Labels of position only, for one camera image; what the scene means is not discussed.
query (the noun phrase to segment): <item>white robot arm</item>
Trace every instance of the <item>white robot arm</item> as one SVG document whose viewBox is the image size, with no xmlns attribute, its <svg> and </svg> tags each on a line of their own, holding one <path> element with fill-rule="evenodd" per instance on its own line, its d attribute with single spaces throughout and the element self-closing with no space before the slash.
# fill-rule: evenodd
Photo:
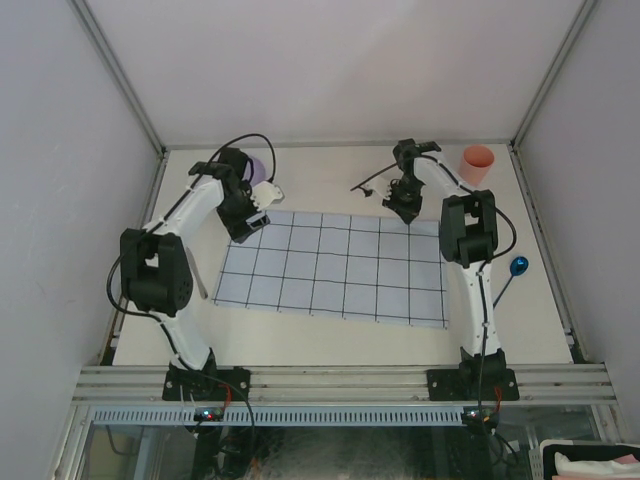
<svg viewBox="0 0 640 480">
<path fill-rule="evenodd" d="M 215 209 L 232 240 L 242 243 L 268 225 L 264 209 L 284 198 L 268 181 L 251 187 L 241 180 L 245 157 L 228 148 L 218 162 L 196 164 L 189 173 L 203 174 L 201 180 L 168 218 L 142 230 L 128 229 L 120 239 L 123 295 L 161 321 L 176 355 L 174 363 L 182 368 L 202 370 L 211 354 L 189 301 L 193 278 L 186 246 Z"/>
<path fill-rule="evenodd" d="M 382 204 L 410 224 L 420 213 L 421 190 L 426 185 L 442 200 L 440 218 L 440 251 L 452 263 L 461 291 L 464 312 L 456 329 L 462 363 L 459 373 L 466 383 L 466 396 L 477 385 L 480 376 L 490 377 L 486 385 L 509 385 L 512 371 L 507 370 L 504 352 L 496 333 L 493 300 L 489 276 L 491 260 L 498 247 L 495 199 L 489 190 L 478 191 L 451 169 L 435 142 L 416 143 L 402 140 L 393 149 L 402 178 L 388 183 L 381 177 L 372 178 L 355 188 L 366 195 L 379 194 Z M 435 377 L 442 378 L 434 371 Z M 433 397 L 439 392 L 431 392 Z"/>
</svg>

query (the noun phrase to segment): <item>aluminum frame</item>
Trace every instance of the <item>aluminum frame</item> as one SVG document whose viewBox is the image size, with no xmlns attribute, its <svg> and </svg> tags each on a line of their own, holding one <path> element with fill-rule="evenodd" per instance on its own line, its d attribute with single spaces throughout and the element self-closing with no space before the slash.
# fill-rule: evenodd
<svg viewBox="0 0 640 480">
<path fill-rule="evenodd" d="M 260 423 L 269 426 L 460 424 L 462 407 L 473 406 L 475 402 L 431 402 L 426 383 L 429 368 L 442 367 L 250 367 L 249 401 L 254 413 L 262 415 Z M 615 393 L 604 365 L 513 368 L 522 397 L 503 405 L 591 406 L 601 439 L 625 440 Z M 166 367 L 84 368 L 49 478 L 77 478 L 94 423 L 194 425 L 198 409 L 222 405 L 222 402 L 162 401 L 166 372 Z M 342 416 L 333 419 L 330 416 L 340 412 Z M 269 416 L 274 413 L 277 418 Z M 393 416 L 385 417 L 384 413 Z M 234 402 L 228 418 L 212 424 L 245 425 L 247 416 L 244 404 Z"/>
<path fill-rule="evenodd" d="M 574 17 L 569 30 L 562 39 L 560 47 L 558 48 L 558 51 L 551 61 L 551 65 L 549 65 L 549 68 L 547 69 L 547 72 L 545 73 L 542 82 L 538 87 L 538 90 L 533 96 L 533 99 L 531 100 L 531 103 L 529 104 L 529 107 L 527 108 L 527 111 L 524 114 L 520 125 L 518 126 L 518 130 L 516 130 L 516 134 L 514 135 L 512 141 L 513 145 L 516 148 L 522 145 L 522 142 L 529 132 L 531 124 L 538 115 L 540 107 L 547 98 L 547 95 L 551 91 L 551 88 L 555 85 L 556 80 L 558 79 L 558 75 L 562 71 L 562 68 L 569 58 L 569 55 L 571 55 L 571 52 L 576 46 L 580 35 L 584 31 L 589 20 L 591 20 L 591 18 L 593 17 L 593 14 L 600 4 L 600 1 L 601 0 L 584 0 L 582 2 L 582 5 L 580 5 L 580 8 L 578 9 L 576 16 Z"/>
<path fill-rule="evenodd" d="M 533 228 L 533 234 L 538 243 L 540 255 L 542 257 L 542 263 L 544 264 L 547 278 L 549 279 L 549 285 L 551 287 L 551 293 L 558 308 L 558 314 L 560 315 L 560 321 L 565 329 L 570 329 L 572 334 L 575 335 L 575 340 L 578 343 L 580 351 L 585 359 L 589 359 L 589 352 L 586 349 L 586 341 L 584 334 L 581 332 L 579 325 L 575 321 L 575 315 L 571 307 L 571 303 L 566 295 L 566 288 L 563 285 L 562 279 L 558 274 L 556 268 L 557 262 L 554 260 L 554 254 L 550 247 L 547 235 L 544 229 L 544 222 L 538 214 L 536 208 L 536 201 L 531 189 L 529 188 L 529 181 L 527 180 L 527 174 L 520 156 L 519 149 L 513 146 L 509 147 L 509 153 L 511 156 L 511 163 L 520 186 L 520 192 L 524 199 L 524 204 L 529 214 L 529 221 Z"/>
<path fill-rule="evenodd" d="M 164 144 L 158 136 L 156 129 L 154 128 L 147 112 L 145 111 L 142 102 L 135 92 L 129 78 L 127 77 L 124 69 L 118 61 L 118 57 L 111 48 L 106 35 L 100 28 L 100 24 L 93 14 L 91 7 L 87 4 L 86 0 L 67 0 L 69 7 L 73 10 L 78 18 L 82 28 L 87 34 L 87 38 L 95 48 L 100 60 L 104 64 L 107 72 L 113 79 L 120 93 L 127 102 L 127 105 L 131 109 L 133 116 L 138 120 L 140 127 L 144 131 L 145 135 L 149 139 L 149 142 L 155 149 L 158 155 L 164 153 Z"/>
<path fill-rule="evenodd" d="M 512 365 L 521 399 L 505 405 L 617 405 L 604 365 Z M 429 400 L 426 371 L 410 367 L 246 367 L 252 406 L 473 406 Z M 163 402 L 166 367 L 86 367 L 74 406 L 181 405 Z M 193 402 L 194 407 L 211 403 Z"/>
</svg>

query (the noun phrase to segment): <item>black bracket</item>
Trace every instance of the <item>black bracket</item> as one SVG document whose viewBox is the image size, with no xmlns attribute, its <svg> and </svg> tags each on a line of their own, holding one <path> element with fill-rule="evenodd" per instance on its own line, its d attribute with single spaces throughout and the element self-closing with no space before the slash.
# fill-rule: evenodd
<svg viewBox="0 0 640 480">
<path fill-rule="evenodd" d="M 217 369 L 213 356 L 209 358 L 200 371 L 184 370 L 175 365 L 169 365 L 169 371 L 164 379 L 162 400 L 167 402 L 202 402 L 224 401 L 227 398 L 227 388 L 216 379 L 235 387 L 249 398 L 251 390 L 251 372 L 244 368 Z M 231 389 L 231 398 L 239 400 L 237 392 Z"/>
<path fill-rule="evenodd" d="M 495 198 L 490 190 L 442 201 L 440 215 L 440 251 L 448 262 L 464 268 L 475 262 L 490 260 L 498 248 L 498 224 Z M 467 217 L 477 219 L 467 224 Z"/>
<path fill-rule="evenodd" d="M 224 200 L 217 207 L 220 220 L 235 243 L 243 243 L 249 236 L 269 225 L 269 217 L 260 215 L 251 200 L 252 190 L 244 171 L 249 165 L 253 171 L 253 159 L 237 148 L 224 148 L 217 162 L 197 162 L 189 175 L 210 175 L 220 180 Z"/>
<path fill-rule="evenodd" d="M 122 294 L 139 310 L 153 309 L 174 317 L 189 303 L 193 280 L 180 237 L 128 228 L 120 236 L 120 252 Z M 155 255 L 157 265 L 147 263 Z"/>
<path fill-rule="evenodd" d="M 429 400 L 434 402 L 478 400 L 480 355 L 470 357 L 463 352 L 463 361 L 458 368 L 427 370 Z M 518 382 L 513 370 L 506 368 L 504 352 L 498 350 L 487 355 L 482 370 L 482 400 L 496 401 L 496 388 L 502 400 L 520 399 Z"/>
</svg>

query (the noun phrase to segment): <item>black cable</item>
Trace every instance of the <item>black cable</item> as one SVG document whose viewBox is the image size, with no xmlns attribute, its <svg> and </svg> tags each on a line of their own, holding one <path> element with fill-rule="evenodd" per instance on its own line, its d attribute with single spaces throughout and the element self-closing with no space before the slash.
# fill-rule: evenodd
<svg viewBox="0 0 640 480">
<path fill-rule="evenodd" d="M 500 445 L 500 455 L 494 462 L 491 463 L 491 466 L 493 467 L 504 461 L 504 444 L 500 440 L 498 440 L 498 445 Z"/>
<path fill-rule="evenodd" d="M 193 368 L 189 367 L 187 364 L 185 364 L 182 359 L 180 357 L 178 357 L 178 360 L 180 361 L 180 363 L 182 363 L 182 365 L 189 370 L 190 372 L 194 372 L 204 378 L 208 378 L 210 380 L 213 380 L 214 382 L 218 382 L 221 383 L 223 385 L 228 386 L 231 390 L 233 390 L 234 392 L 236 392 L 238 394 L 238 396 L 240 397 L 240 400 L 242 400 L 244 402 L 244 404 L 247 406 L 247 410 L 249 411 L 249 417 L 251 418 L 251 456 L 253 457 L 254 451 L 255 451 L 255 442 L 256 442 L 256 418 L 255 415 L 253 414 L 253 409 L 251 408 L 251 404 L 249 403 L 249 400 L 247 399 L 247 397 L 245 396 L 245 394 L 240 391 L 240 389 L 238 389 L 237 387 L 231 385 L 228 382 L 225 382 L 224 380 L 219 379 L 218 377 L 214 377 L 213 375 L 207 375 L 206 373 L 203 373 L 199 370 L 194 370 Z"/>
<path fill-rule="evenodd" d="M 122 457 L 135 457 L 140 453 L 140 442 L 142 441 L 142 435 L 144 435 L 144 427 L 140 428 L 140 437 L 138 438 L 138 450 L 135 452 L 121 452 L 116 448 L 116 444 L 113 441 L 113 434 L 111 433 L 111 427 L 109 425 L 105 425 L 104 428 L 107 430 L 107 437 L 109 437 L 109 446 L 111 447 L 111 451 L 116 455 L 120 455 Z"/>
<path fill-rule="evenodd" d="M 444 165 L 443 163 L 441 163 L 437 158 L 432 157 L 431 155 L 420 155 L 420 158 L 426 158 L 428 160 L 431 160 L 431 161 L 435 162 L 436 165 L 438 165 L 438 167 L 440 167 L 442 170 L 444 170 L 444 172 L 449 176 L 449 178 L 451 178 L 453 183 L 455 183 L 458 188 L 460 188 L 461 190 L 467 192 L 469 195 L 473 195 L 478 201 L 484 203 L 489 208 L 494 210 L 498 215 L 500 215 L 500 217 L 502 217 L 502 219 L 509 226 L 509 229 L 511 230 L 511 243 L 502 252 L 496 253 L 489 260 L 485 260 L 485 262 L 480 267 L 480 271 L 482 271 L 484 269 L 484 267 L 485 267 L 485 265 L 487 263 L 490 263 L 493 260 L 495 260 L 496 258 L 500 258 L 503 255 L 506 255 L 507 253 L 509 253 L 511 250 L 513 250 L 515 248 L 516 243 L 518 242 L 518 232 L 516 231 L 516 227 L 513 224 L 513 222 L 511 221 L 511 219 L 509 217 L 507 217 L 507 215 L 502 210 L 500 210 L 498 207 L 496 207 L 495 204 L 493 204 L 491 202 L 488 202 L 486 199 L 480 197 L 480 195 L 478 195 L 476 190 L 471 190 L 470 188 L 467 188 L 466 186 L 462 185 L 462 183 L 460 183 L 460 181 L 451 172 L 451 170 L 449 170 L 449 168 L 446 165 Z"/>
<path fill-rule="evenodd" d="M 516 466 L 518 466 L 518 464 L 520 463 L 520 459 L 518 458 L 518 453 L 511 446 L 511 444 L 509 442 L 507 442 L 507 440 L 502 435 L 500 435 L 498 432 L 495 432 L 493 434 L 493 436 L 496 437 L 501 444 L 504 444 L 509 449 L 509 451 L 513 454 L 513 458 L 514 458 L 514 462 L 513 463 L 509 463 L 506 460 L 504 460 L 504 463 L 507 465 L 507 467 L 516 467 Z"/>
<path fill-rule="evenodd" d="M 356 185 L 355 187 L 353 187 L 351 190 L 349 190 L 350 192 L 353 192 L 354 190 L 357 190 L 358 188 L 362 188 L 362 185 L 364 185 L 365 183 L 367 183 L 369 180 L 372 180 L 374 178 L 376 178 L 378 175 L 382 175 L 384 172 L 386 172 L 387 170 L 391 170 L 393 167 L 397 166 L 397 163 L 392 163 L 391 165 L 384 167 L 382 170 L 374 173 L 373 175 L 371 175 L 370 177 L 366 178 L 365 180 L 363 180 L 362 182 L 360 182 L 358 185 Z"/>
<path fill-rule="evenodd" d="M 216 157 L 218 155 L 220 155 L 220 153 L 222 152 L 222 150 L 224 150 L 225 148 L 233 145 L 234 143 L 237 143 L 241 140 L 244 140 L 246 138 L 252 138 L 252 137 L 258 137 L 258 138 L 262 138 L 265 142 L 267 142 L 267 145 L 269 146 L 269 150 L 271 150 L 271 157 L 273 160 L 273 171 L 271 172 L 271 178 L 269 178 L 269 182 L 273 182 L 273 180 L 275 179 L 275 175 L 276 175 L 276 152 L 275 149 L 273 148 L 273 144 L 271 143 L 271 141 L 265 136 L 262 135 L 261 133 L 247 133 L 245 135 L 240 135 L 239 137 L 236 137 L 230 141 L 228 141 L 227 143 L 225 143 L 224 145 L 222 145 L 220 148 L 218 148 L 213 155 L 211 155 L 211 157 L 209 158 L 209 160 L 207 161 L 207 163 L 205 164 L 205 167 L 202 169 L 201 173 L 199 173 L 196 178 L 193 180 L 193 182 L 191 182 L 191 185 L 189 185 L 189 188 L 180 196 L 180 198 L 178 198 L 178 200 L 171 206 L 171 208 L 169 208 L 169 210 L 167 211 L 167 213 L 162 217 L 162 220 L 159 221 L 156 225 L 154 225 L 151 229 L 145 231 L 136 242 L 133 242 L 129 245 L 129 247 L 120 254 L 120 256 L 118 256 L 118 258 L 116 259 L 116 261 L 113 263 L 113 265 L 111 266 L 111 269 L 109 270 L 109 274 L 107 275 L 107 285 L 106 285 L 106 291 L 107 291 L 107 299 L 109 300 L 109 303 L 113 306 L 113 308 L 115 308 L 118 312 L 123 313 L 125 315 L 132 315 L 135 317 L 147 317 L 147 318 L 151 318 L 153 320 L 155 320 L 159 325 L 160 328 L 162 328 L 162 331 L 164 332 L 165 336 L 167 337 L 167 340 L 169 341 L 169 346 L 171 347 L 171 351 L 174 353 L 174 355 L 176 355 L 178 357 L 178 360 L 180 360 L 181 363 L 184 364 L 184 362 L 182 361 L 180 354 L 178 353 L 175 344 L 173 343 L 173 339 L 171 338 L 171 335 L 169 334 L 169 331 L 167 330 L 167 328 L 164 326 L 164 324 L 162 323 L 162 320 L 160 320 L 160 318 L 158 318 L 156 315 L 153 315 L 151 313 L 146 313 L 146 312 L 134 312 L 133 310 L 127 310 L 126 308 L 121 307 L 118 302 L 116 302 L 115 298 L 113 297 L 113 293 L 111 291 L 111 284 L 113 283 L 113 277 L 115 275 L 116 270 L 118 269 L 118 265 L 120 265 L 120 262 L 122 262 L 122 259 L 125 257 L 125 255 L 127 255 L 133 248 L 135 248 L 144 238 L 146 238 L 147 236 L 153 234 L 155 231 L 157 231 L 163 224 L 164 222 L 166 222 L 171 215 L 173 215 L 173 213 L 180 207 L 180 205 L 182 204 L 182 202 L 184 202 L 186 200 L 186 198 L 189 196 L 189 194 L 193 191 L 193 189 L 195 188 L 195 186 L 198 184 L 198 182 L 202 179 L 202 177 L 204 176 L 204 172 L 206 171 L 206 167 L 208 167 L 209 165 L 211 165 L 213 163 L 213 161 L 216 159 Z M 253 160 L 250 159 L 249 165 L 251 166 L 251 179 L 253 179 L 253 174 L 254 174 L 254 168 L 253 168 Z"/>
<path fill-rule="evenodd" d="M 249 182 L 251 182 L 253 180 L 253 176 L 255 175 L 256 171 L 253 166 L 253 158 L 247 155 L 247 160 L 249 161 L 249 168 L 251 170 L 251 174 L 249 175 Z"/>
<path fill-rule="evenodd" d="M 507 217 L 507 215 L 502 210 L 500 210 L 498 207 L 496 207 L 495 204 L 493 204 L 492 202 L 487 201 L 484 197 L 481 197 L 480 195 L 478 195 L 477 191 L 471 190 L 470 188 L 467 188 L 466 186 L 462 185 L 462 183 L 457 179 L 457 177 L 453 174 L 453 172 L 451 172 L 451 170 L 449 170 L 449 168 L 446 165 L 444 165 L 443 163 L 441 163 L 437 158 L 432 157 L 431 155 L 420 155 L 420 157 L 421 158 L 426 158 L 428 160 L 431 160 L 431 161 L 435 162 L 436 165 L 438 165 L 438 167 L 440 167 L 447 174 L 447 176 L 453 181 L 453 183 L 456 184 L 456 186 L 458 188 L 460 188 L 461 190 L 463 190 L 463 191 L 467 192 L 468 194 L 474 196 L 479 202 L 482 202 L 485 205 L 489 206 L 491 209 L 493 209 L 498 215 L 500 215 L 502 217 L 502 219 L 507 223 L 507 225 L 511 229 L 511 243 L 502 252 L 499 252 L 499 253 L 496 253 L 495 255 L 492 255 L 491 258 L 489 258 L 489 259 L 487 259 L 487 260 L 485 260 L 483 262 L 483 264 L 480 266 L 480 269 L 479 269 L 479 273 L 482 273 L 482 271 L 484 270 L 484 267 L 488 263 L 491 263 L 496 258 L 502 257 L 503 255 L 506 255 L 507 253 L 509 253 L 511 250 L 514 249 L 514 247 L 516 246 L 516 243 L 518 241 L 518 232 L 516 231 L 516 227 L 514 226 L 514 224 L 511 221 L 511 219 L 509 217 Z M 478 285 L 480 286 L 480 298 L 482 299 L 482 313 L 483 313 L 483 318 L 484 318 L 483 334 L 482 334 L 482 351 L 481 351 L 481 354 L 480 354 L 480 369 L 478 371 L 478 415 L 479 415 L 479 419 L 480 419 L 480 427 L 482 429 L 482 433 L 487 437 L 487 442 L 489 444 L 489 448 L 494 453 L 494 455 L 496 455 L 502 461 L 502 456 L 504 454 L 504 447 L 501 448 L 501 451 L 499 453 L 494 450 L 494 448 L 493 448 L 493 446 L 492 446 L 492 444 L 491 444 L 491 442 L 489 440 L 489 433 L 487 432 L 487 429 L 486 429 L 486 425 L 485 425 L 485 421 L 484 421 L 484 412 L 483 412 L 483 408 L 482 408 L 482 376 L 483 376 L 483 373 L 484 373 L 484 361 L 485 361 L 485 358 L 487 356 L 487 339 L 488 339 L 488 336 L 489 336 L 489 313 L 488 313 L 488 309 L 487 309 L 487 299 L 485 298 L 485 295 L 484 295 L 484 282 L 483 282 L 482 275 L 480 275 L 480 278 L 478 280 L 479 280 L 478 281 Z"/>
</svg>

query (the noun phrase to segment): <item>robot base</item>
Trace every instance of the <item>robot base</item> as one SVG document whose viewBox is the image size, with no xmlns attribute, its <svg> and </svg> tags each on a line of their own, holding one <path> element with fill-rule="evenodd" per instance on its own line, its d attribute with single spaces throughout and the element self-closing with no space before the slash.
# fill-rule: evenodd
<svg viewBox="0 0 640 480">
<path fill-rule="evenodd" d="M 244 368 L 217 369 L 213 355 L 209 358 L 201 371 L 184 370 L 175 365 L 169 365 L 169 371 L 164 379 L 162 400 L 166 402 L 190 401 L 221 401 L 227 398 L 227 389 L 221 380 L 242 392 L 249 398 L 251 389 L 251 372 Z M 240 400 L 232 389 L 233 400 Z"/>
<path fill-rule="evenodd" d="M 432 402 L 478 400 L 481 355 L 471 356 L 463 349 L 458 368 L 427 370 L 429 400 Z M 520 399 L 518 382 L 513 370 L 507 368 L 502 349 L 487 355 L 482 365 L 482 400 L 496 401 L 496 389 L 502 392 L 502 400 Z"/>
</svg>

